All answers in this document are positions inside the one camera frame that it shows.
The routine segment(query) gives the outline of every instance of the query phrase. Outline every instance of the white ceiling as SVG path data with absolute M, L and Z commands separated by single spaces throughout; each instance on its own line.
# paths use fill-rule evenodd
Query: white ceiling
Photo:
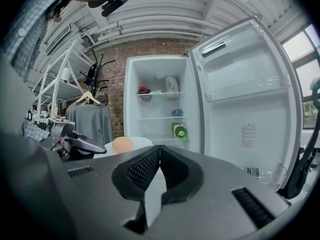
M 107 18 L 101 16 L 100 7 L 92 9 L 85 3 L 73 1 L 62 11 L 62 21 L 49 26 L 46 37 L 48 40 L 50 36 L 55 36 L 59 30 L 70 23 L 75 24 L 82 33 L 86 33 L 84 30 L 90 30 L 93 27 L 102 28 L 121 20 L 138 19 L 143 16 L 183 16 L 205 21 L 211 25 L 208 27 L 181 20 L 145 20 L 141 18 L 141 21 L 122 26 L 121 30 L 132 33 L 130 28 L 148 26 L 152 34 L 144 36 L 140 31 L 134 30 L 130 38 L 120 37 L 118 41 L 125 42 L 132 38 L 166 36 L 201 39 L 200 36 L 206 37 L 209 34 L 214 34 L 216 31 L 252 15 L 258 15 L 262 18 L 262 22 L 280 42 L 287 40 L 309 23 L 307 16 L 294 0 L 128 0 L 125 5 Z M 176 28 L 172 29 L 170 27 L 172 25 L 175 25 Z M 181 26 L 184 30 L 177 30 L 177 26 Z M 163 31 L 170 31 L 170 34 L 164 34 Z M 117 32 L 119 32 L 119 28 L 110 28 L 100 35 L 92 35 L 92 39 L 97 42 L 101 35 Z M 140 32 L 139 37 L 135 36 L 135 32 Z M 105 42 L 107 42 L 105 46 L 109 46 L 117 41 L 105 40 L 100 43 Z

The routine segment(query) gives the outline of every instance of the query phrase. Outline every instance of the ceiling pipe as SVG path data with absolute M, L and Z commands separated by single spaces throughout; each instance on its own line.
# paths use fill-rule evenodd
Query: ceiling pipe
M 100 28 L 98 26 L 95 26 L 93 28 L 90 28 L 89 30 L 85 30 L 81 32 L 81 37 L 85 37 L 86 35 L 94 35 L 96 31 L 98 31 Z
M 151 31 L 151 30 L 178 30 L 178 31 L 193 31 L 210 36 L 213 33 L 211 31 L 203 30 L 197 27 L 184 26 L 184 25 L 174 25 L 174 24 L 161 24 L 161 25 L 144 25 L 144 26 L 135 26 L 126 29 L 120 29 L 111 34 L 107 34 L 98 38 L 98 41 L 110 40 L 113 37 L 128 34 L 136 33 L 141 31 Z
M 222 28 L 221 26 L 218 26 L 216 24 L 212 24 L 210 22 L 207 22 L 201 19 L 196 19 L 196 18 L 190 18 L 190 17 L 184 17 L 184 16 L 172 16 L 172 15 L 151 15 L 151 16 L 141 16 L 141 17 L 134 17 L 134 18 L 128 18 L 124 20 L 119 20 L 117 22 L 111 23 L 105 27 L 100 28 L 99 30 L 92 31 L 91 35 L 93 34 L 98 35 L 107 30 L 121 27 L 123 25 L 132 24 L 132 23 L 142 23 L 145 21 L 178 21 L 178 22 L 198 24 L 214 30 L 220 30 Z
M 98 41 L 95 43 L 95 45 L 92 45 L 86 49 L 84 49 L 84 53 L 90 51 L 92 48 L 99 46 L 103 43 L 107 43 L 110 41 L 115 41 L 118 39 L 133 37 L 133 36 L 140 36 L 140 35 L 151 35 L 151 34 L 171 34 L 171 35 L 182 35 L 182 36 L 190 36 L 190 37 L 197 37 L 197 38 L 205 38 L 202 34 L 195 34 L 195 33 L 189 33 L 189 32 L 183 32 L 183 31 L 170 31 L 170 30 L 152 30 L 152 31 L 139 31 L 139 32 L 133 32 L 133 33 L 127 33 L 122 34 L 118 36 L 114 36 L 109 38 L 108 40 Z

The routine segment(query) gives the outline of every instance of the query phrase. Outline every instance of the vent grille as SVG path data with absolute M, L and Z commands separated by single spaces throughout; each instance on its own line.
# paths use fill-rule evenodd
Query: vent grille
M 77 169 L 71 169 L 71 170 L 68 170 L 67 172 L 70 177 L 74 177 L 74 176 L 90 173 L 93 170 L 94 169 L 92 169 L 92 167 L 86 166 L 86 167 L 81 167 L 81 168 L 77 168 Z
M 263 228 L 275 219 L 246 188 L 236 189 L 232 191 L 232 194 L 258 229 Z
M 157 149 L 138 163 L 132 165 L 126 172 L 126 176 L 129 181 L 146 191 L 159 169 L 159 161 L 159 149 Z
M 55 46 L 61 41 L 61 39 L 64 38 L 70 31 L 71 31 L 71 27 L 69 24 L 55 37 L 55 39 L 45 49 L 46 55 L 48 55 L 55 48 Z

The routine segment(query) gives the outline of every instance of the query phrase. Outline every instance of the open refrigerator door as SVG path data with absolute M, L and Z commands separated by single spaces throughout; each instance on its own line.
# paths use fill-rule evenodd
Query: open refrigerator door
M 275 191 L 283 188 L 303 119 L 299 82 L 281 45 L 250 17 L 194 46 L 189 56 L 203 104 L 205 155 L 238 166 Z

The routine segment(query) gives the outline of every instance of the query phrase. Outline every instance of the green bottle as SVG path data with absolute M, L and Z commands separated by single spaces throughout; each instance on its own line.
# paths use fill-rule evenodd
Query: green bottle
M 178 138 L 178 141 L 184 142 L 187 140 L 187 129 L 179 122 L 173 122 L 171 125 L 173 135 Z

